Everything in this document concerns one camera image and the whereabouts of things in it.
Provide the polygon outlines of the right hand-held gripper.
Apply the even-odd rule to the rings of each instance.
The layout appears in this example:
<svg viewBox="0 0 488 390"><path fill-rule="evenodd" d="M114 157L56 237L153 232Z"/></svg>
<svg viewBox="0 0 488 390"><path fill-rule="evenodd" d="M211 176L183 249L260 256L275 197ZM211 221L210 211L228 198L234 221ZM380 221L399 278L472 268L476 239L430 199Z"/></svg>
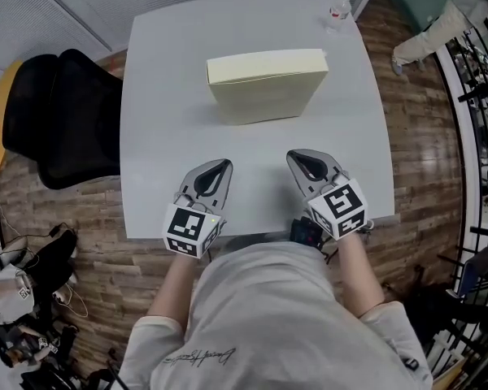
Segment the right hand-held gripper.
<svg viewBox="0 0 488 390"><path fill-rule="evenodd" d="M368 225L368 204L356 179L341 172L330 155L313 149L292 149L288 167L304 197L310 197L322 180L324 185L307 202L312 220L336 241Z"/></svg>

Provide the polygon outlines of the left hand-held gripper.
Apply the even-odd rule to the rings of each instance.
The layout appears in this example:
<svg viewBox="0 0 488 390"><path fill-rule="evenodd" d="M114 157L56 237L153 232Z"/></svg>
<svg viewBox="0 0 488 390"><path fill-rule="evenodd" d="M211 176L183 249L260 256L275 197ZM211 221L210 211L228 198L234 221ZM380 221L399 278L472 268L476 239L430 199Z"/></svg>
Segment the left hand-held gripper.
<svg viewBox="0 0 488 390"><path fill-rule="evenodd" d="M163 242L168 251L196 259L203 257L226 223L211 210L224 208L232 176L229 159L205 162L186 174L163 221ZM210 210L200 202L206 202Z"/></svg>

